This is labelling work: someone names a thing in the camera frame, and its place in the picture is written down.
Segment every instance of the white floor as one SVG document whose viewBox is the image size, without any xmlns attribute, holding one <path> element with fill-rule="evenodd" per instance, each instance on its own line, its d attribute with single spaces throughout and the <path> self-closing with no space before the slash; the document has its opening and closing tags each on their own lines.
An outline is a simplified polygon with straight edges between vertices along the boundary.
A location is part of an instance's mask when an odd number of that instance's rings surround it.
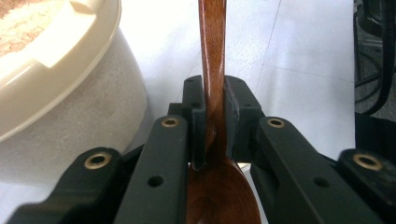
<svg viewBox="0 0 396 224">
<path fill-rule="evenodd" d="M 123 0 L 120 28 L 146 82 L 154 118 L 202 74 L 197 0 Z M 336 159 L 354 143 L 353 1 L 229 0 L 226 74 L 241 77 L 267 116 L 291 121 Z M 52 186 L 0 184 L 0 223 Z"/>
</svg>

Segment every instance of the white plastic container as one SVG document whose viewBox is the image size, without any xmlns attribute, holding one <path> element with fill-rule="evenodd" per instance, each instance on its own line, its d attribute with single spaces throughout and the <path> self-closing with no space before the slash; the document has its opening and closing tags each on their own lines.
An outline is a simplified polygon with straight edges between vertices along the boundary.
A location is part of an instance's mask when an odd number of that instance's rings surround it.
<svg viewBox="0 0 396 224">
<path fill-rule="evenodd" d="M 147 96 L 119 21 L 120 0 L 69 0 L 0 58 L 0 181 L 55 183 L 80 153 L 132 142 Z"/>
</svg>

